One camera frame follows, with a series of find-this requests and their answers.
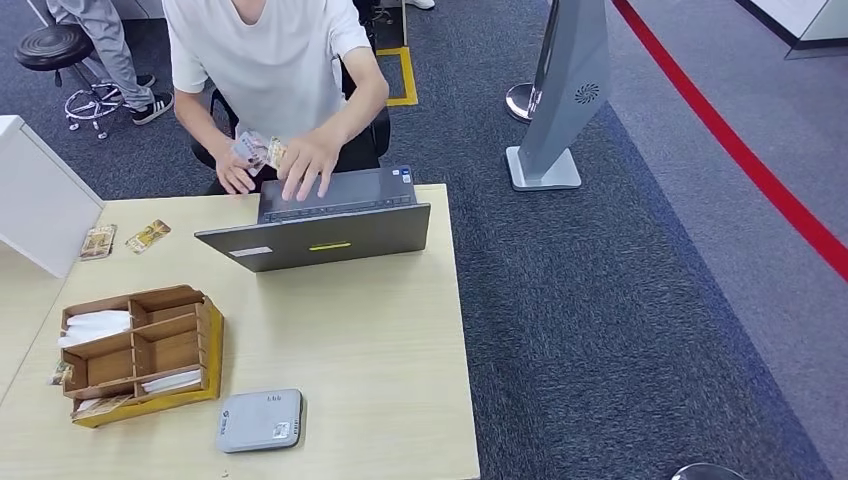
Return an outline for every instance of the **sneaker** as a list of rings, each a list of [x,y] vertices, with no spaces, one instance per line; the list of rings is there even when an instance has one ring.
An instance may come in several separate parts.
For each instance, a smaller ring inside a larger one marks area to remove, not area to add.
[[[141,85],[142,87],[152,87],[154,83],[156,83],[156,77],[153,75],[139,75],[135,77],[135,83]]]
[[[133,123],[145,125],[152,122],[159,115],[170,110],[174,106],[174,96],[170,93],[160,93],[153,96],[153,103],[147,105],[144,110],[132,110]]]
[[[436,6],[435,0],[404,0],[407,5],[418,7],[421,10],[432,10]]]

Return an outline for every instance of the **gray carpet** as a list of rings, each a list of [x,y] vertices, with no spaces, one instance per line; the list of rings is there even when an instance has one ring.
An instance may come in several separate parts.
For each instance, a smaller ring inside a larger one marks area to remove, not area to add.
[[[786,45],[732,0],[633,4],[741,138],[847,240],[848,124],[837,119],[848,59],[784,61]],[[822,459],[848,478],[848,284],[722,149],[618,13],[607,17],[610,104]]]
[[[392,110],[385,159],[448,184],[483,478],[654,480],[694,461],[831,478],[609,107],[573,148],[581,189],[510,188],[503,149],[524,127],[503,93],[534,71],[543,5],[411,11],[421,104]],[[32,27],[12,10],[0,114],[24,116],[105,198],[202,190],[210,174],[173,118],[116,121],[106,142],[64,130],[49,76],[8,56]],[[140,70],[166,78],[165,45],[151,28]]]

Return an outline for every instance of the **gray pants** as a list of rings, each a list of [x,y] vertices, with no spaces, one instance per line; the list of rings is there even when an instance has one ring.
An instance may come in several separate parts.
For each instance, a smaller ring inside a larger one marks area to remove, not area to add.
[[[137,110],[153,103],[153,92],[136,81],[124,26],[111,0],[47,0],[56,23],[79,24],[94,43],[96,54],[83,64],[102,82],[118,85],[124,103]]]

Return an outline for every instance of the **stanchion base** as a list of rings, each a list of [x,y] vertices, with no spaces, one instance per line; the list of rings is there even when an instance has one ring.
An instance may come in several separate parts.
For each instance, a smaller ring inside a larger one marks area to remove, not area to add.
[[[532,83],[519,83],[506,92],[506,111],[519,122],[530,123],[533,115],[530,113],[530,95],[533,94]]]
[[[551,165],[541,178],[528,179],[524,176],[521,161],[518,159],[519,147],[506,149],[506,163],[512,176],[512,188],[519,192],[526,190],[563,190],[577,188],[583,184],[577,165],[571,156],[571,150],[565,149],[562,155]]]
[[[745,480],[742,475],[712,463],[693,463],[681,468],[671,480]]]

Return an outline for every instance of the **wooden compartment box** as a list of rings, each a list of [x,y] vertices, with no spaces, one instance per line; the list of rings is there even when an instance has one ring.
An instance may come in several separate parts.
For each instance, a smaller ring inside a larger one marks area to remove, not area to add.
[[[62,389],[74,400],[75,412],[84,400],[120,401],[108,412],[82,415],[75,423],[93,427],[218,398],[223,316],[202,292],[183,285],[68,307],[62,334],[68,318],[102,310],[128,311],[131,329],[62,349],[62,359],[72,366]],[[200,373],[198,383],[155,393],[145,390],[148,382],[193,371]],[[157,402],[161,397],[168,398]]]

